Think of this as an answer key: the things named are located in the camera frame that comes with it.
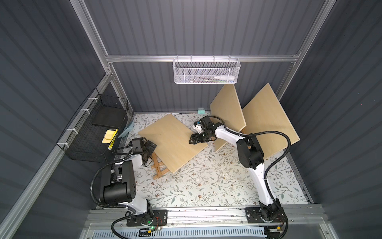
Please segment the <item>light plywood board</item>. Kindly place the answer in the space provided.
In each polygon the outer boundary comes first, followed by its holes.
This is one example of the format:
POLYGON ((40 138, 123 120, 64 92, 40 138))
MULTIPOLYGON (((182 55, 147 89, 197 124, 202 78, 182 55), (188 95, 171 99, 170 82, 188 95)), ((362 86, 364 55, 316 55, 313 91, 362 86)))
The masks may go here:
POLYGON ((224 84, 210 104, 210 111, 234 131, 240 132, 247 125, 234 84, 224 84))
POLYGON ((168 114, 138 133, 157 145, 155 153, 175 173, 203 151, 208 144, 190 144, 193 132, 173 115, 168 114))
MULTIPOLYGON (((242 111, 246 121, 245 133, 279 131, 289 137, 291 144, 300 141, 270 84, 266 84, 242 111)), ((278 134, 259 135, 257 139, 265 159, 287 147, 286 139, 278 134)))

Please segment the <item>wooden easel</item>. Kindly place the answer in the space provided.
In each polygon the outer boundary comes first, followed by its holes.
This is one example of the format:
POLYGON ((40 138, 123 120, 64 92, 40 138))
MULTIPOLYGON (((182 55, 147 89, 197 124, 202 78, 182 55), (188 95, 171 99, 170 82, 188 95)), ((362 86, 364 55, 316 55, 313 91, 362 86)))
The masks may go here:
POLYGON ((151 158, 154 163, 151 167, 156 170, 156 174, 153 176, 153 179, 159 179, 170 172, 170 170, 167 167, 165 167, 165 164, 162 161, 158 161, 158 157, 155 152, 152 154, 151 158))

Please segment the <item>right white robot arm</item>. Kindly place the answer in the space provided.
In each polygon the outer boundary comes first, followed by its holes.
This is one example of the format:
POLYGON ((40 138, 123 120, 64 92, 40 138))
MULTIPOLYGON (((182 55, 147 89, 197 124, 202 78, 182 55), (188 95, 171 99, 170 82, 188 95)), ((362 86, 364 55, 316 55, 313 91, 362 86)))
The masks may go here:
POLYGON ((222 139, 236 146, 239 162, 250 172, 258 191, 262 220, 272 222, 276 219, 282 213, 282 209, 267 182, 264 152, 257 140, 257 135, 234 131, 223 122, 214 123, 209 116, 195 121, 193 128, 197 132, 191 135, 189 144, 207 143, 222 139))

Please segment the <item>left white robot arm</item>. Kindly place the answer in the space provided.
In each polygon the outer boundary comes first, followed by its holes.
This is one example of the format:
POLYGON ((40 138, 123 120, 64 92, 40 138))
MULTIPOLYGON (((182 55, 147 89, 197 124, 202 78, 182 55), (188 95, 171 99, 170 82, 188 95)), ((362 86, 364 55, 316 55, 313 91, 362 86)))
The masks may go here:
POLYGON ((132 139, 127 146, 112 151, 120 155, 101 173, 99 202, 103 208, 125 208, 141 220, 152 220, 154 213, 147 199, 137 194, 134 170, 149 165, 157 145, 144 137, 132 139))

